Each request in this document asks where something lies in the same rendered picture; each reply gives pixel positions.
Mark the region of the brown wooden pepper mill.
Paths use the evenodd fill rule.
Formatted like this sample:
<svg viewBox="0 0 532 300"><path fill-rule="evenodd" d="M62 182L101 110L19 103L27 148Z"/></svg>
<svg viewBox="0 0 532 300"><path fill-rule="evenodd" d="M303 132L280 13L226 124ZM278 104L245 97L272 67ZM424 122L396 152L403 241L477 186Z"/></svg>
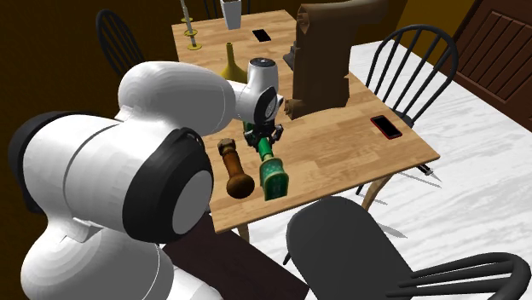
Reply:
<svg viewBox="0 0 532 300"><path fill-rule="evenodd" d="M240 156L236 151L235 140L223 138L217 144L217 148L229 176L226 184L228 195L235 199L244 199L250 196L254 191L255 182L251 176L243 171Z"/></svg>

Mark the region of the wooden table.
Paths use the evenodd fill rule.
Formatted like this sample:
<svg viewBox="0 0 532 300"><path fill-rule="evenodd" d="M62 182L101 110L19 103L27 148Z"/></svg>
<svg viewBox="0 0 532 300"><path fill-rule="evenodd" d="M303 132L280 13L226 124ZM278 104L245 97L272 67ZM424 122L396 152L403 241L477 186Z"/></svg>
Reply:
<svg viewBox="0 0 532 300"><path fill-rule="evenodd" d="M195 21L199 50L189 50L189 37L183 33L186 25L172 26L176 52L180 61L220 72L227 64L226 43L231 42L237 64L244 66L254 57L276 61L280 94L292 96L292 71L283 61L296 38L296 21L284 10L246 14L241 27L228 30L223 19ZM264 29L271 40L258 42L253 30ZM248 147L243 136L243 124L233 120L224 130L205 137L204 142L215 176L211 198L211 217L217 233L246 225L268 216L307 204L330 194L370 183L370 201L384 186L385 179L419 164L439 159L439 154L398 118L358 78L349 75L350 98L342 108L333 108L290 120L278 112L276 123L284 133L273 145L273 153L283 162L289 175L287 196L265 200L256 187L246 199L233 199L226 192L228 173L220 157L217 144L223 138L236 141L237 152L244 171L259 178L261 159ZM384 115L402 136L387 139L370 121Z"/></svg>

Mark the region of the dark grey figure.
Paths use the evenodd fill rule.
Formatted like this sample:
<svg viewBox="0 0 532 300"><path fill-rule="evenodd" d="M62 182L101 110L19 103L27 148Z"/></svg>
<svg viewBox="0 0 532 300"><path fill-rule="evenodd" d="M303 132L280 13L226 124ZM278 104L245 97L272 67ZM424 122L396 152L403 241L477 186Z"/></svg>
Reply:
<svg viewBox="0 0 532 300"><path fill-rule="evenodd" d="M297 48L297 42L294 41L293 45L290 47L290 51L283 55L284 62L289 66L289 68L293 71L294 70L294 61L295 61L295 51Z"/></svg>

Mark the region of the green bottle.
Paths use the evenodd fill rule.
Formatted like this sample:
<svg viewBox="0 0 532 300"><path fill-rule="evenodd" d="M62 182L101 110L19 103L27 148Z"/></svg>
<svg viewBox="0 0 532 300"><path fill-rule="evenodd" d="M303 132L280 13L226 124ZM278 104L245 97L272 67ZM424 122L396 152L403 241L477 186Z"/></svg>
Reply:
<svg viewBox="0 0 532 300"><path fill-rule="evenodd" d="M248 131L248 124L243 123L243 134ZM257 148L254 148L262 162L259 167L259 179L265 200L286 196L289 183L289 176L283 169L282 160L274 156L272 146L268 137L262 137Z"/></svg>

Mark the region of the brown panelled door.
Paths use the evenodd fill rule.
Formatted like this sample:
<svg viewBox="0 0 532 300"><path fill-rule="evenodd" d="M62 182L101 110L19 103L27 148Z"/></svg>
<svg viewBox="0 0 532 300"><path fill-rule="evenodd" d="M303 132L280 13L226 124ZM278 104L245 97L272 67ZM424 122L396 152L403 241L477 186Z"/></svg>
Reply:
<svg viewBox="0 0 532 300"><path fill-rule="evenodd" d="M454 81L532 131L532 0L475 0L454 41Z"/></svg>

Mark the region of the large brown figure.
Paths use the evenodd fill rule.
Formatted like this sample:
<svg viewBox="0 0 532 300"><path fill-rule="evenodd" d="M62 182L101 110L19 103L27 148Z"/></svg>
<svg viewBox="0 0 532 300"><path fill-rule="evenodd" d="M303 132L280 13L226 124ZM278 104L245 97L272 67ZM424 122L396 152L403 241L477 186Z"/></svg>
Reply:
<svg viewBox="0 0 532 300"><path fill-rule="evenodd" d="M285 102L290 119L346 106L350 98L348 64L356 32L362 25L379 23L389 2L347 0L300 5L292 97Z"/></svg>

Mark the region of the yellow funnel-shaped vase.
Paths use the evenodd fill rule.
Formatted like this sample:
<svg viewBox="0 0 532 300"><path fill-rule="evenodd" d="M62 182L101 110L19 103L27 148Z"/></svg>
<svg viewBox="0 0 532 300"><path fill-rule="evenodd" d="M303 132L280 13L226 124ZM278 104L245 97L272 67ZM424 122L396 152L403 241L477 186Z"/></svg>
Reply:
<svg viewBox="0 0 532 300"><path fill-rule="evenodd" d="M247 72L244 71L242 68L240 68L236 64L236 61L234 58L233 44L231 42L226 43L226 52L227 52L228 64L220 72L220 76L227 80L232 80L235 82L246 84L247 83Z"/></svg>

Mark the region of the white square vase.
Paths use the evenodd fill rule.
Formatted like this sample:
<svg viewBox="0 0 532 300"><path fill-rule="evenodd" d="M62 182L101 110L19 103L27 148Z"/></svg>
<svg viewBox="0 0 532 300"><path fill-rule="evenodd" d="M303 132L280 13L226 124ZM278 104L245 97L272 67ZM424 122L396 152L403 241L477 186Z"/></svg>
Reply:
<svg viewBox="0 0 532 300"><path fill-rule="evenodd" d="M239 29L241 22L241 0L220 0L223 18L229 30Z"/></svg>

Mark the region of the dark red robot stand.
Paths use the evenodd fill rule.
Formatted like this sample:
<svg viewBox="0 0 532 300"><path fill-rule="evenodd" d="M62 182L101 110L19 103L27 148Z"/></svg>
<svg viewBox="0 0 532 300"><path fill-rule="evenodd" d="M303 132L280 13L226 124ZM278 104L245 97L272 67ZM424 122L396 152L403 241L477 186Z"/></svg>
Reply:
<svg viewBox="0 0 532 300"><path fill-rule="evenodd" d="M217 234L205 213L184 237L163 247L177 267L224 300L304 300L309 286L232 231Z"/></svg>

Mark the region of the grey rod with yellow discs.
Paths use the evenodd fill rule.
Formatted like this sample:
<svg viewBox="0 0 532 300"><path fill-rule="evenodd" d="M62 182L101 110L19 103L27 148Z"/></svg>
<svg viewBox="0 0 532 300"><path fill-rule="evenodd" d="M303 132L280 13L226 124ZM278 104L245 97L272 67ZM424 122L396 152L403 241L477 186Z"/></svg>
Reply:
<svg viewBox="0 0 532 300"><path fill-rule="evenodd" d="M183 12L183 18L182 21L185 22L187 25L186 31L183 33L185 36L190 38L190 44L187 46L189 50L198 50L202 48L202 45L198 43L195 39L195 35L198 33L196 30L192 28L191 25L191 19L188 14L188 8L184 0L180 0L180 4L182 6L182 12Z"/></svg>

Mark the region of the red-edged black phone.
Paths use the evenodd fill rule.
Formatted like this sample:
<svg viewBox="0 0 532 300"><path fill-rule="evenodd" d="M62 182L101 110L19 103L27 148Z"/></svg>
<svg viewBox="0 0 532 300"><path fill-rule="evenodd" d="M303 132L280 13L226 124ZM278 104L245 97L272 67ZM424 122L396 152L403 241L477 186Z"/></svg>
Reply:
<svg viewBox="0 0 532 300"><path fill-rule="evenodd" d="M389 140L402 136L402 132L384 115L372 117L370 121Z"/></svg>

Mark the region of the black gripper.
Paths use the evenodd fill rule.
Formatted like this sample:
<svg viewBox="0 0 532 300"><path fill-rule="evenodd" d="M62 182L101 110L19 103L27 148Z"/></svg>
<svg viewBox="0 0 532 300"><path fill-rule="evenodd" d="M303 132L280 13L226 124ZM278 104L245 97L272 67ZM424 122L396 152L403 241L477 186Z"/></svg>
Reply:
<svg viewBox="0 0 532 300"><path fill-rule="evenodd" d="M248 124L248 131L244 132L244 137L249 147L257 148L259 139L268 137L270 144L275 144L282 136L284 128L281 124L268 121L265 124Z"/></svg>

